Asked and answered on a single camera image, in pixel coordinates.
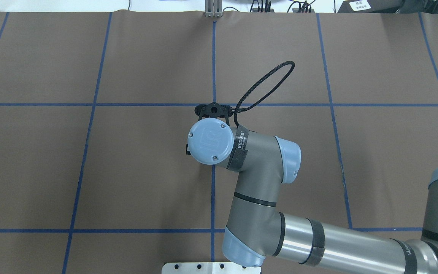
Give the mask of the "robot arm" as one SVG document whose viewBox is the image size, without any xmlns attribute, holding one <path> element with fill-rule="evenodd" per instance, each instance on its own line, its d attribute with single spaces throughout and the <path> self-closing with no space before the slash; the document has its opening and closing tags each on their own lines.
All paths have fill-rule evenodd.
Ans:
<svg viewBox="0 0 438 274">
<path fill-rule="evenodd" d="M 222 252 L 243 267 L 267 256 L 347 274 L 438 274 L 438 168 L 432 173 L 421 239 L 399 241 L 276 210 L 281 184 L 301 165 L 299 146 L 277 136 L 199 119 L 188 132 L 196 161 L 238 173 Z"/>
</svg>

